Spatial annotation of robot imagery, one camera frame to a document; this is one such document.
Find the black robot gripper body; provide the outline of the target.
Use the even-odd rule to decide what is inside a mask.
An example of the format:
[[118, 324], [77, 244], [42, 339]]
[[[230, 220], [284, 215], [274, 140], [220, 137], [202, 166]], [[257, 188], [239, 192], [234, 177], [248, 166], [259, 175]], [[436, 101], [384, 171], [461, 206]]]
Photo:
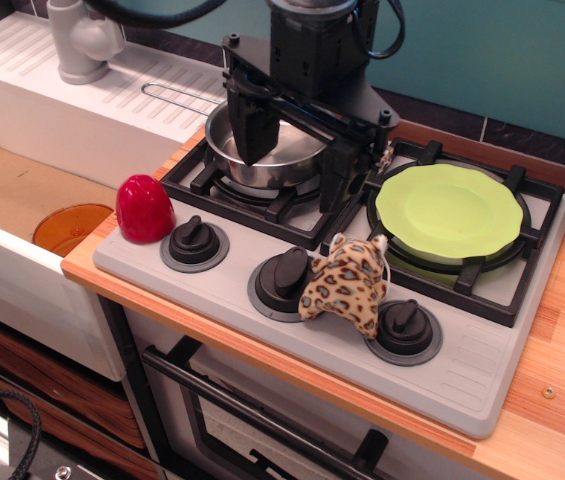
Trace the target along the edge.
[[246, 68], [278, 88], [269, 102], [279, 121], [296, 122], [308, 133], [338, 135], [360, 128], [362, 143], [380, 138], [399, 115], [373, 90], [365, 70], [401, 46], [399, 39], [376, 51], [376, 1], [271, 1], [267, 41], [238, 34], [223, 38], [228, 67]]

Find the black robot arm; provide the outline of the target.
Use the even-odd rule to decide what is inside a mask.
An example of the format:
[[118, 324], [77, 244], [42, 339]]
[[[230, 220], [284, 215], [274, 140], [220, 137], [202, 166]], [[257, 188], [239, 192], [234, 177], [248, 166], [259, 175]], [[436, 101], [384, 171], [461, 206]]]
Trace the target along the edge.
[[400, 122], [365, 70], [401, 48], [403, 8], [391, 2], [398, 33], [376, 51], [376, 1], [271, 1], [268, 7], [269, 40], [238, 34], [222, 40], [238, 155], [252, 166], [269, 154], [282, 120], [322, 141], [320, 210], [331, 213], [359, 192]]

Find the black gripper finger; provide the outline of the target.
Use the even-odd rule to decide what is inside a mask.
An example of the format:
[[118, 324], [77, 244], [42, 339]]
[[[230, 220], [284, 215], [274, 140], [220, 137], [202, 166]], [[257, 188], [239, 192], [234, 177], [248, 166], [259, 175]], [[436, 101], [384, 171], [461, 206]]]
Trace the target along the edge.
[[278, 144], [279, 116], [269, 108], [280, 90], [246, 68], [226, 79], [228, 113], [238, 156], [252, 166]]
[[321, 166], [320, 212], [334, 213], [358, 194], [381, 157], [375, 144], [335, 138], [325, 149]]

